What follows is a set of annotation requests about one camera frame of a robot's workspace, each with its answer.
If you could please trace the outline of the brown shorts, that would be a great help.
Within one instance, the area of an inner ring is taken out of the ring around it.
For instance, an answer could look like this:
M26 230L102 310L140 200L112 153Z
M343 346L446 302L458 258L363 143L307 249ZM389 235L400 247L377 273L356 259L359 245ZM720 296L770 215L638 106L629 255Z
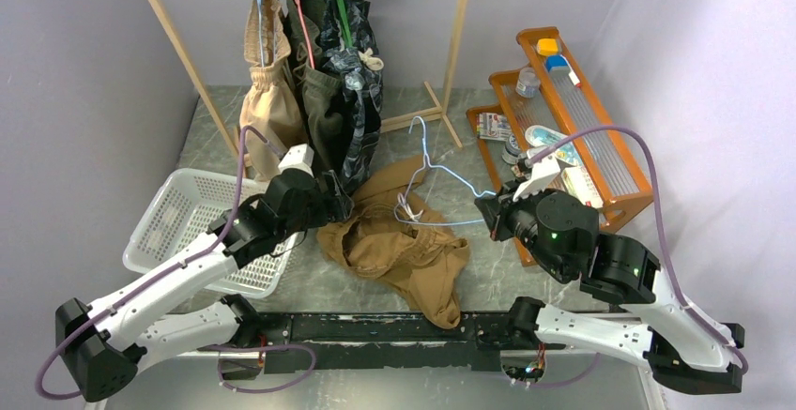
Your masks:
M461 321L455 282L470 260L471 248L413 191L407 202L421 212L421 224L397 220L407 218L398 197L408 186L423 182L425 173L418 171L422 165L418 155L373 173L354 193L350 218L320 228L316 239L327 259L390 287L411 310L450 329Z

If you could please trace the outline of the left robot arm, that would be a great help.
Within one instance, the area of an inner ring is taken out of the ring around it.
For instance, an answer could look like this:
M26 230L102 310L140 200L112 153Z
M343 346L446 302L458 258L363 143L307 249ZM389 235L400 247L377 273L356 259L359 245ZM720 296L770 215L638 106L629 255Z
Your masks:
M56 347L48 360L61 359L77 387L66 399L103 401L138 373L196 348L252 347L260 335L258 315L240 294L200 311L168 312L273 255L289 237L352 212L352 199L332 172L314 177L306 167L287 167L247 197L243 182L236 179L230 208L185 249L114 293L89 303L72 298L57 308Z

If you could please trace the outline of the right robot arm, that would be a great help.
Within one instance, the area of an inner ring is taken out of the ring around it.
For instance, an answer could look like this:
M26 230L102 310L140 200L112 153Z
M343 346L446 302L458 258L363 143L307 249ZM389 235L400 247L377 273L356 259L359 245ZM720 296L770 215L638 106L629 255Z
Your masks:
M514 199L516 183L475 199L491 239L514 238L561 284L618 306L638 323L579 316L521 296L508 312L506 333L516 347L569 344L651 372L662 387L689 395L742 390L741 325L723 325L677 297L662 262L639 241L601 231L599 213L560 190Z

